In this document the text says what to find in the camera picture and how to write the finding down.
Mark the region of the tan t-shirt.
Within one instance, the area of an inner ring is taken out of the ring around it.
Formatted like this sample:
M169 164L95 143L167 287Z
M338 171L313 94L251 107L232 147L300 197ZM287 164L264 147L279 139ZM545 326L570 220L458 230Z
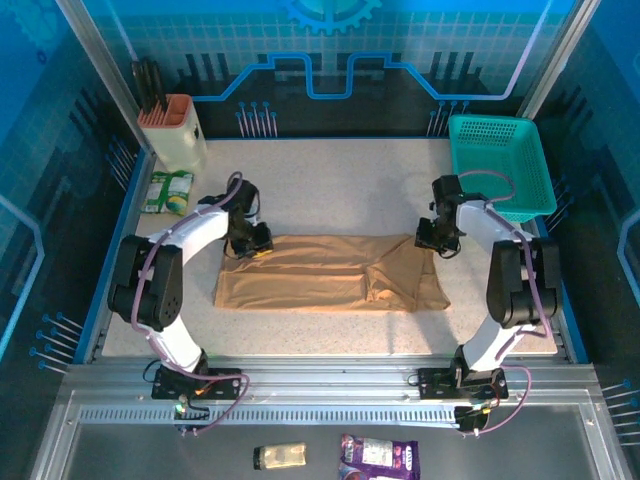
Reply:
M300 312L421 312L450 306L433 252L408 234L283 235L271 252L225 258L217 308Z

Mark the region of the green snack packet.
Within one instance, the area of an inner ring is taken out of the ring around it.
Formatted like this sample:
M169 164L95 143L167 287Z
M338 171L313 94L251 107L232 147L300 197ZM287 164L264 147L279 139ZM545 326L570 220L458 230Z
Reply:
M186 214L194 174L184 170L154 171L141 212L145 214Z

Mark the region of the teal plastic basket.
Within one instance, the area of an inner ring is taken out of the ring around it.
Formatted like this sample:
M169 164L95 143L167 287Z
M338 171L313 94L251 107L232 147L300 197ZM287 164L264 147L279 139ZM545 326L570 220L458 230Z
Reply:
M449 118L453 172L464 191L497 199L496 210L526 223L557 203L536 125L523 118L455 114Z

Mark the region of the cream knife block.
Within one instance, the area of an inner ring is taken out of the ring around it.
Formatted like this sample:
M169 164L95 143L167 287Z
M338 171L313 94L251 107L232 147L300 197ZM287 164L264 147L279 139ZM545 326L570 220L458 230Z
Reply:
M197 172L207 156L207 147L191 96L167 94L167 108L157 102L146 113L139 112L138 125L167 172Z

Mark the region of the small circuit board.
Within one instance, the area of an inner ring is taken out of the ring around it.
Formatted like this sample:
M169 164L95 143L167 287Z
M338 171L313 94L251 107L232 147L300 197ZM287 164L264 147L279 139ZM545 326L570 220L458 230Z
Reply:
M186 394L181 394L174 406L174 423L176 429L182 437L188 434L198 437L199 431L203 428L200 421L210 419L210 409L196 406L192 398Z
M481 400L470 405L454 407L457 431L462 436L478 435L488 422L491 412L500 405L500 400Z

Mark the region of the small yellowish bottle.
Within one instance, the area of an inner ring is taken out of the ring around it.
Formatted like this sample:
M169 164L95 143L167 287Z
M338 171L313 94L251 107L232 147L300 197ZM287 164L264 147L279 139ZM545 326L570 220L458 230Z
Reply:
M307 445L304 442L265 445L253 450L255 470L273 470L305 466Z

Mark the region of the purple snack packet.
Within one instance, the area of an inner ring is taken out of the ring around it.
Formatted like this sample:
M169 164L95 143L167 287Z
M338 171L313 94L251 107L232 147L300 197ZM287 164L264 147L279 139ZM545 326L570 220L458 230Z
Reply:
M338 480L421 480L418 443L343 434Z

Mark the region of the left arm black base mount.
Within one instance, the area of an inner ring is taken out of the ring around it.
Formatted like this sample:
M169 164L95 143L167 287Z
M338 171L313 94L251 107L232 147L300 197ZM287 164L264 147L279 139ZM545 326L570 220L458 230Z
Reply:
M196 380L161 366L152 381L151 398L178 400L185 396L190 400L235 400L240 394L240 386L240 378L216 382Z

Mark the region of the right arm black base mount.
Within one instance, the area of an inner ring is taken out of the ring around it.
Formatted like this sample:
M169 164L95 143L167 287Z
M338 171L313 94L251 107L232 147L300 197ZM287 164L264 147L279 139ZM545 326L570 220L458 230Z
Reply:
M421 368L418 390L421 400L506 400L509 391L502 368L490 371Z

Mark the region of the aluminium base frame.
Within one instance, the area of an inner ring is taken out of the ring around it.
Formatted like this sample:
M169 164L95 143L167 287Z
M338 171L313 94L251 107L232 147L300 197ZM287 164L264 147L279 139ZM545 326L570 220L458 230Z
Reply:
M422 366L443 366L430 357L250 357L221 360L250 378L247 395L230 411L230 425L384 425L453 428L455 400L423 400L415 384ZM66 426L80 423L206 425L228 409L223 400L198 401L182 414L177 400L154 400L142 378L146 362L117 358L76 365L63 379L54 411ZM575 409L584 424L604 411L595 372L588 365L535 361L529 371L507 375L509 397L492 416L517 404L553 413Z

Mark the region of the black-handled knife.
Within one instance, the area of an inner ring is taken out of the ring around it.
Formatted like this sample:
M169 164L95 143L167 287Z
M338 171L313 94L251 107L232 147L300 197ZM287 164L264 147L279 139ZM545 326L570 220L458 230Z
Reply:
M150 113L156 104L156 95L153 89L153 82L151 77L151 64L147 58L143 58L141 61L141 68L143 73L143 83L144 83L144 96L145 96L145 107L144 111L146 113Z
M162 80L161 71L159 68L159 64L156 61L151 62L151 81L153 85L154 93L160 103L161 109L163 112L166 112L168 109L168 101L165 93L164 83Z
M141 109L144 113L147 112L147 100L144 82L144 71L139 61L131 62L131 70L134 78L134 83L139 96Z

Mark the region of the aluminium corner post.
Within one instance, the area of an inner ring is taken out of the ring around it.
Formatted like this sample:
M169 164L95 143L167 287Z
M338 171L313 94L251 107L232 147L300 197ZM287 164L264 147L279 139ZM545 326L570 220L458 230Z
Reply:
M589 26L602 0L575 0L569 16L547 55L537 77L532 82L517 117L533 120L561 73L566 68L575 48Z
M152 153L153 149L137 123L139 107L86 6L82 0L55 2L139 145L145 153Z

